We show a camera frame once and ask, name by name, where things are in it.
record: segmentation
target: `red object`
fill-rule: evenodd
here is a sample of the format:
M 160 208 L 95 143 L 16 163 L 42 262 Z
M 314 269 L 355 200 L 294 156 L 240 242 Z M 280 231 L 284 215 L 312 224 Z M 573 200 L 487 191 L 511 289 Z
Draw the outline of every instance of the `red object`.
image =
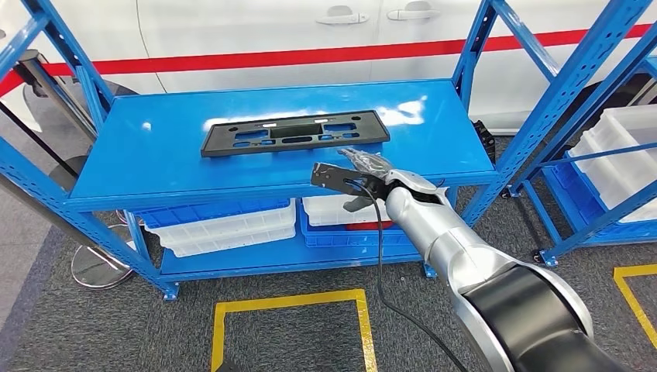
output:
M 636 25 L 625 39 L 641 37 L 652 24 Z M 544 47 L 578 43 L 588 29 L 537 33 Z M 390 58 L 427 57 L 461 53 L 465 40 L 440 40 L 420 43 L 400 43 L 368 46 L 346 46 L 310 50 L 211 54 L 204 56 L 139 58 L 133 60 L 100 60 L 94 65 L 100 74 L 143 74 L 171 71 L 222 70 L 228 68 L 325 64 L 355 60 L 386 60 Z M 489 37 L 484 51 L 521 49 L 515 36 Z M 66 64 L 45 64 L 52 75 L 72 75 Z M 0 81 L 0 96 L 20 85 L 21 79 L 11 71 Z
M 384 229 L 387 229 L 394 225 L 394 222 L 392 221 L 383 221 L 381 225 L 384 227 Z M 345 225 L 345 229 L 349 231 L 355 231 L 355 230 L 378 230 L 379 229 L 379 223 L 378 222 L 363 222 L 363 223 L 348 223 Z

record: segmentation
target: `yellow tape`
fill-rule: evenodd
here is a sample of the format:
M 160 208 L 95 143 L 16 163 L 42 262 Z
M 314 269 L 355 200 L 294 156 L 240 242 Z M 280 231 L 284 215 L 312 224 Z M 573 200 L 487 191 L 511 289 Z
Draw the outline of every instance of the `yellow tape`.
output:
M 377 372 L 377 358 L 374 356 L 374 340 L 370 327 L 370 315 L 367 312 L 367 301 L 363 289 L 332 291 L 296 296 L 261 298 L 257 300 L 219 302 L 215 306 L 215 332 L 212 336 L 211 372 L 217 371 L 224 359 L 224 320 L 229 312 L 250 312 L 269 308 L 290 308 L 292 306 L 316 305 L 338 301 L 356 301 L 360 339 L 363 344 L 365 371 Z
M 222 363 L 224 363 L 224 319 L 225 306 L 222 303 L 218 303 L 215 306 L 215 333 L 212 335 L 211 372 L 218 370 Z
M 360 326 L 360 342 L 363 344 L 363 357 L 365 358 L 365 371 L 377 371 L 377 358 L 374 356 L 374 339 L 370 327 L 370 313 L 367 311 L 367 300 L 365 291 L 357 290 L 356 311 L 358 312 L 358 324 Z
M 625 297 L 625 301 L 630 305 L 630 309 L 634 312 L 639 324 L 648 336 L 648 339 L 650 339 L 652 345 L 657 349 L 657 332 L 655 331 L 655 327 L 650 323 L 648 316 L 643 311 L 643 308 L 638 303 L 634 293 L 632 293 L 632 290 L 624 279 L 625 277 L 638 277 L 652 274 L 657 274 L 657 264 L 614 268 L 614 281 L 616 282 L 618 289 L 621 290 L 623 297 Z

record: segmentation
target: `plastic storage crate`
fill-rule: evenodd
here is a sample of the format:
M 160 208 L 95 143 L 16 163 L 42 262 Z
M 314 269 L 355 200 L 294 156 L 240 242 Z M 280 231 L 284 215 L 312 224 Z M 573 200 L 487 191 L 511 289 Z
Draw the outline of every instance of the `plastic storage crate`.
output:
M 655 118 L 657 105 L 608 108 L 600 121 L 583 133 L 569 155 L 577 157 L 657 142 Z M 576 166 L 593 183 L 605 206 L 613 208 L 657 179 L 657 149 L 579 160 Z M 657 199 L 621 221 L 652 219 L 657 219 Z
M 379 243 L 378 230 L 349 231 L 343 225 L 310 226 L 306 213 L 299 213 L 299 216 L 301 233 L 308 247 L 376 246 Z M 404 234 L 404 230 L 395 225 L 384 230 L 384 246 L 386 245 L 411 246 L 412 243 Z
M 151 229 L 173 226 L 181 223 L 218 219 L 231 215 L 253 213 L 290 205 L 290 199 L 247 199 L 221 201 L 211 204 L 181 205 L 171 208 L 149 208 L 133 210 Z
M 589 178 L 572 163 L 557 164 L 553 167 L 561 195 L 567 195 L 575 208 L 567 208 L 559 203 L 574 230 L 589 225 L 595 218 L 609 211 L 602 202 L 600 194 Z M 638 222 L 616 222 L 598 233 L 599 236 L 652 236 L 657 231 L 657 219 Z
M 351 195 L 313 196 L 303 198 L 304 212 L 308 215 L 310 226 L 345 225 L 348 223 L 374 222 L 377 220 L 377 211 L 373 205 L 357 212 L 347 212 L 342 205 L 356 198 Z M 390 221 L 386 213 L 383 200 L 377 200 L 381 218 Z
M 296 233 L 294 199 L 287 204 L 285 208 L 146 230 L 157 234 L 160 245 L 172 250 L 176 257 L 268 243 L 292 238 Z

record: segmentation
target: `robotic arm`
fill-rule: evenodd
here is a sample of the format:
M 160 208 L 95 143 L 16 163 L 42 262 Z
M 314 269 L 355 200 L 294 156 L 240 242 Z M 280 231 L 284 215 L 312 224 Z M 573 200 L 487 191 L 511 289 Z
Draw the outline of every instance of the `robotic arm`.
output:
M 367 169 L 316 164 L 311 183 L 367 196 L 357 182 L 385 200 L 387 214 L 449 288 L 464 333 L 491 371 L 628 371 L 593 343 L 590 313 L 564 280 L 486 244 L 454 212 L 444 188 L 405 170 Z M 366 204 L 357 198 L 345 208 Z

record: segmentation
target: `blue plastic bin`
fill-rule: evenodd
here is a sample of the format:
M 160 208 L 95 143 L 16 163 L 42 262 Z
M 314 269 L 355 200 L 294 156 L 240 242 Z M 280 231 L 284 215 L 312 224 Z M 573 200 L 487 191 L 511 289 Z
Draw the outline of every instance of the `blue plastic bin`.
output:
M 310 226 L 308 214 L 303 210 L 303 203 L 299 198 L 299 217 L 301 220 L 301 233 L 304 235 L 306 246 L 332 247 L 332 246 L 377 246 L 379 232 L 377 230 L 350 231 L 344 225 Z M 404 230 L 397 225 L 384 230 L 384 246 L 413 246 L 404 234 Z
M 211 204 L 181 205 L 172 208 L 140 209 L 131 212 L 141 217 L 149 228 L 155 229 L 180 223 L 218 219 L 229 215 L 262 212 L 288 206 L 290 206 L 290 199 L 247 199 Z
M 576 208 L 569 208 L 559 203 L 571 227 L 579 230 L 590 224 L 595 218 L 609 209 L 600 199 L 590 179 L 573 163 L 557 164 L 552 170 L 565 194 Z M 657 231 L 657 219 L 637 222 L 616 222 L 599 232 L 598 236 L 654 236 Z

